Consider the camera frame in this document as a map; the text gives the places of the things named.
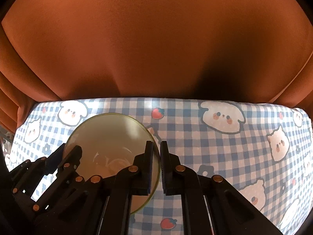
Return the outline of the blue checkered cartoon tablecloth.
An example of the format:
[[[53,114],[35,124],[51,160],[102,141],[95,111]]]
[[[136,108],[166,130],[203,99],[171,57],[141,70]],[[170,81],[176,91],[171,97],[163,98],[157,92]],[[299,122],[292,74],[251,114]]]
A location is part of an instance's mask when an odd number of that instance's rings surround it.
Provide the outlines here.
[[[225,177],[283,234],[296,234],[309,216],[312,116],[300,108],[158,98],[44,102],[3,150],[7,167],[49,156],[78,125],[104,113],[135,118],[183,165]]]

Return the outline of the rust orange curtain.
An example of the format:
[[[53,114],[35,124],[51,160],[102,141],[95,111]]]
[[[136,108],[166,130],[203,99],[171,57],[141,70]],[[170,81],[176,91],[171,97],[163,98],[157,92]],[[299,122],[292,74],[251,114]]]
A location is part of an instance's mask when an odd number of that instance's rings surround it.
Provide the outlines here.
[[[312,114],[312,0],[1,0],[1,125],[37,102],[161,97]]]

